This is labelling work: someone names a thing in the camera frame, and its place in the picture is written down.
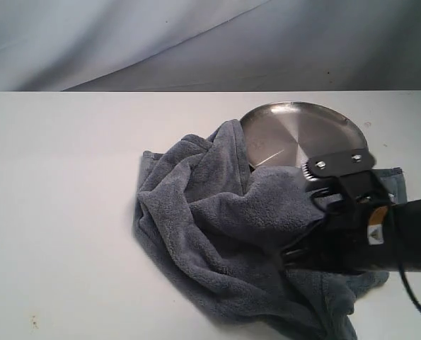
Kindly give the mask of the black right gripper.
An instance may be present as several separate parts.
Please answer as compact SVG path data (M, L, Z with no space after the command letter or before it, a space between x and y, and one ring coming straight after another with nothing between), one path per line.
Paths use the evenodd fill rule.
M331 203L324 218L281 248L283 269L305 269L344 275L399 271L395 209L390 198L367 198L349 206Z

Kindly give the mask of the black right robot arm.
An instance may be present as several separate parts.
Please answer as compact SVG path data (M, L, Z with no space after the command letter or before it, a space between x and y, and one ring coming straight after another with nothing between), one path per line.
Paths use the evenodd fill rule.
M366 271L421 272L421 200L343 200L279 253L284 269L358 275Z

